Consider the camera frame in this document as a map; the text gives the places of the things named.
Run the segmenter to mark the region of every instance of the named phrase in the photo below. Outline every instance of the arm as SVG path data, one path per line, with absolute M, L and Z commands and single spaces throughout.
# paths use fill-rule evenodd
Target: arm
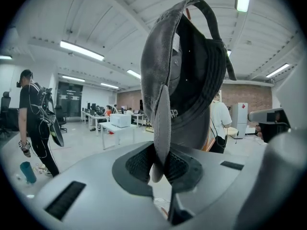
M 231 120 L 227 106 L 224 103 L 222 104 L 223 104 L 221 107 L 222 124 L 224 128 L 229 128 L 231 126 L 232 120 Z
M 27 108 L 19 109 L 18 127 L 23 144 L 27 143 Z

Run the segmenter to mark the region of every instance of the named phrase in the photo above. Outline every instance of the white box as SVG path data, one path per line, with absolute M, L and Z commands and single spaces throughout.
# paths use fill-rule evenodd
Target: white box
M 131 115 L 111 114 L 110 123 L 120 128 L 128 127 L 131 125 Z

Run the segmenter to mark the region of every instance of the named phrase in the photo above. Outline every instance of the brick wall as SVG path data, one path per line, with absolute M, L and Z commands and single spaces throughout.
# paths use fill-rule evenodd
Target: brick wall
M 246 102 L 248 103 L 249 113 L 272 108 L 272 92 L 270 87 L 247 84 L 223 84 L 221 90 L 222 101 L 226 106 L 232 106 L 238 102 Z M 250 127 L 254 127 L 256 124 L 248 123 Z
M 232 106 L 238 102 L 248 103 L 248 112 L 271 109 L 272 92 L 270 87 L 247 85 L 247 84 L 223 84 L 222 101 L 227 106 Z M 117 105 L 126 105 L 134 109 L 140 109 L 141 91 L 130 91 L 118 93 Z
M 126 105 L 133 110 L 140 109 L 140 100 L 142 99 L 141 91 L 129 91 L 117 94 L 117 106 L 120 109 L 121 106 Z

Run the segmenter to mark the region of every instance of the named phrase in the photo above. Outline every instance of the black pants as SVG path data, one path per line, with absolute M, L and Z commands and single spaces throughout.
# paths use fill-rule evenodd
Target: black pants
M 37 154 L 39 159 L 50 171 L 52 176 L 56 176 L 59 174 L 59 170 L 50 154 L 50 150 L 48 147 L 49 140 L 49 127 L 46 123 L 42 123 L 41 125 L 37 125 L 30 133 L 32 148 L 34 152 Z
M 216 152 L 216 153 L 224 153 L 226 143 L 227 143 L 227 137 L 225 137 L 225 139 L 223 139 L 222 137 L 217 136 L 214 144 L 212 145 L 212 147 L 209 151 L 210 152 Z

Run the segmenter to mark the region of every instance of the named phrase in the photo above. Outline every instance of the black t-shirt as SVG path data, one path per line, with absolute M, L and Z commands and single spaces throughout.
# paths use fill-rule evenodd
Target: black t-shirt
M 39 109 L 33 105 L 40 105 L 39 91 L 32 85 L 24 86 L 20 91 L 19 108 L 27 108 L 27 131 L 31 132 L 39 123 Z

